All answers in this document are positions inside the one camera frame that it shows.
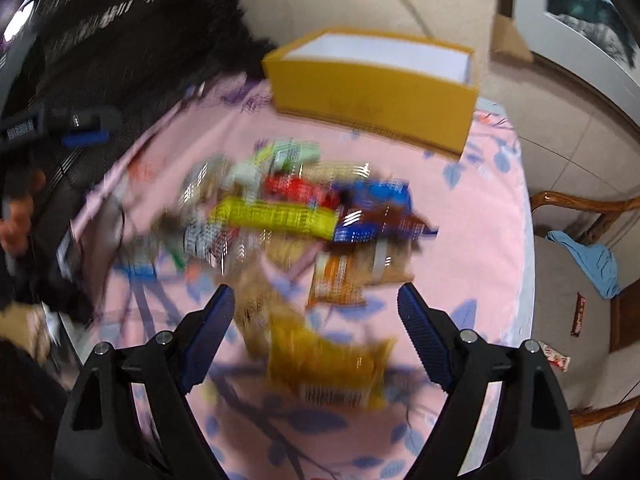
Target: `blue cloth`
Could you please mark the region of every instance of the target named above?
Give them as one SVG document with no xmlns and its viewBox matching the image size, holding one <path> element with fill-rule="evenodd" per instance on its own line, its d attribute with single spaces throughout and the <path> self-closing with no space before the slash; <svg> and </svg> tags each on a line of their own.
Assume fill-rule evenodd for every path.
<svg viewBox="0 0 640 480">
<path fill-rule="evenodd" d="M 604 245 L 585 246 L 575 242 L 562 231 L 549 231 L 547 240 L 564 245 L 574 260 L 591 280 L 593 286 L 605 300 L 610 300 L 620 292 L 618 286 L 618 264 Z"/>
</svg>

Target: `metal screw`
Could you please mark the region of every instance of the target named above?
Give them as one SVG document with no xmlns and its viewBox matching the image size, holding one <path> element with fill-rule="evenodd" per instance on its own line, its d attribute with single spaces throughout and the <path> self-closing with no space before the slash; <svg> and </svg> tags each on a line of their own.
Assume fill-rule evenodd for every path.
<svg viewBox="0 0 640 480">
<path fill-rule="evenodd" d="M 478 341 L 478 334 L 476 334 L 473 330 L 464 329 L 460 331 L 460 339 L 465 343 L 475 343 Z"/>
<path fill-rule="evenodd" d="M 160 345 L 168 345 L 173 338 L 174 335 L 171 332 L 168 330 L 162 330 L 162 332 L 156 336 L 156 343 Z"/>
<path fill-rule="evenodd" d="M 108 351 L 109 351 L 109 343 L 105 343 L 104 341 L 94 346 L 94 352 L 97 353 L 98 355 L 105 355 Z"/>
<path fill-rule="evenodd" d="M 527 339 L 524 342 L 524 348 L 526 348 L 527 351 L 531 352 L 532 354 L 535 354 L 538 350 L 540 350 L 540 345 L 537 341 L 533 341 L 533 339 Z"/>
</svg>

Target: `cardboard box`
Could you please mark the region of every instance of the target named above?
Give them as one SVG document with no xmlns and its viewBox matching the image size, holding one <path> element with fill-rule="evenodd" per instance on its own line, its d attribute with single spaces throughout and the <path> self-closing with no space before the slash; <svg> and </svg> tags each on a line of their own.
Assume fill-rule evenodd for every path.
<svg viewBox="0 0 640 480">
<path fill-rule="evenodd" d="M 473 50 L 385 32 L 322 30 L 265 56 L 276 110 L 460 158 L 478 98 Z"/>
</svg>

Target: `blue gripper pad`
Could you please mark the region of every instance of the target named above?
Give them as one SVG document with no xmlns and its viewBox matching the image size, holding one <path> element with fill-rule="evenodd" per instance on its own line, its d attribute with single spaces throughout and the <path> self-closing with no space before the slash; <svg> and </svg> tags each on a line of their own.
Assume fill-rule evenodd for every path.
<svg viewBox="0 0 640 480">
<path fill-rule="evenodd" d="M 443 336 L 446 337 L 449 334 L 441 335 L 438 332 L 430 319 L 430 313 L 435 314 L 436 317 L 444 315 L 455 329 L 449 316 L 444 312 L 430 309 L 411 283 L 405 283 L 400 287 L 398 290 L 398 314 L 415 351 L 418 353 L 422 366 L 432 382 L 442 386 L 446 392 L 450 392 L 457 379 L 450 366 L 449 346 L 443 339 Z M 444 328 L 447 331 L 450 330 L 444 319 L 439 321 L 444 322 Z"/>
<path fill-rule="evenodd" d="M 234 318 L 235 310 L 236 298 L 233 290 L 221 285 L 204 310 L 187 314 L 176 328 L 175 333 L 180 331 L 188 337 L 187 346 L 182 349 L 180 381 L 185 394 L 196 384 L 201 384 L 207 376 L 213 357 Z"/>
</svg>

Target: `small red package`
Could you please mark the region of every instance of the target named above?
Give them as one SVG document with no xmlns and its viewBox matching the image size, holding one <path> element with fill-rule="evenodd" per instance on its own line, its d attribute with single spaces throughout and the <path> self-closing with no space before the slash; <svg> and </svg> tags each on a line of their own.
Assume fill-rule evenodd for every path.
<svg viewBox="0 0 640 480">
<path fill-rule="evenodd" d="M 556 366 L 565 372 L 569 367 L 569 361 L 571 358 L 562 355 L 558 350 L 551 348 L 551 346 L 543 343 L 542 341 L 538 342 L 540 343 L 540 348 L 542 348 L 542 352 L 544 353 L 546 360 L 553 366 Z"/>
<path fill-rule="evenodd" d="M 337 191 L 312 184 L 296 176 L 270 176 L 262 185 L 268 194 L 281 196 L 289 202 L 328 209 L 336 209 L 340 205 L 340 196 Z"/>
</svg>

